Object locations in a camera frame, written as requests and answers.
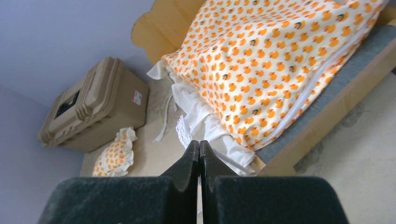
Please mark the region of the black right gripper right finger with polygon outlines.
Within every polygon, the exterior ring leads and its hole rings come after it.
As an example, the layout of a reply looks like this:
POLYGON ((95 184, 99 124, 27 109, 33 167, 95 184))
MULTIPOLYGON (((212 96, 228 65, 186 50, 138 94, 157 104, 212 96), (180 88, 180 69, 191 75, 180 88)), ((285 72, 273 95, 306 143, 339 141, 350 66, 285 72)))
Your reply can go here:
POLYGON ((346 224, 332 186, 318 177, 233 172, 203 140, 199 144, 205 224, 346 224))

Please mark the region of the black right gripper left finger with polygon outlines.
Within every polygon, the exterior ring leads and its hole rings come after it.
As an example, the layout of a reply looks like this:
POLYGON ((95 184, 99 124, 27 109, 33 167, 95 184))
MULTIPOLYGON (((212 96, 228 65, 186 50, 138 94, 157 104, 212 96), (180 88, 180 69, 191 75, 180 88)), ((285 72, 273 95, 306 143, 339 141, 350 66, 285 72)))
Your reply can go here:
POLYGON ((79 177, 61 182, 41 224, 194 224, 199 143, 157 177, 79 177))

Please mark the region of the orange patterned white blanket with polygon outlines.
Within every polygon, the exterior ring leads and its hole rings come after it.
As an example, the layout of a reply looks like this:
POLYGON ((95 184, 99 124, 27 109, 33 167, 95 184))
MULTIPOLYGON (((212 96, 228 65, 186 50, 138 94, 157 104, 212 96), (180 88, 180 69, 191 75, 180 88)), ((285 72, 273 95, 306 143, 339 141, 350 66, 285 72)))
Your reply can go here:
POLYGON ((220 144, 221 159, 252 173, 275 141, 356 51, 385 0, 207 0, 181 47, 148 72, 173 81, 178 129, 220 144))

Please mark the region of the wooden pet bed frame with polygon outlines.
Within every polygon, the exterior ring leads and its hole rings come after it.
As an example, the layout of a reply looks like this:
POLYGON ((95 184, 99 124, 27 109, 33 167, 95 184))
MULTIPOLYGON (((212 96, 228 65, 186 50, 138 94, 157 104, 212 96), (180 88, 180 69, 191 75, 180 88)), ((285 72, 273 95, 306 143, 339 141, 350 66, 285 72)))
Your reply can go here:
MULTIPOLYGON (((157 0, 134 24, 131 40, 143 48, 148 59, 177 49, 197 14, 201 0, 157 0)), ((396 27, 396 3, 391 1, 375 26, 396 27)), ((292 175, 298 163, 343 117, 375 88, 396 65, 396 39, 358 74, 325 108, 268 164, 255 155, 249 168, 258 175, 292 175)))

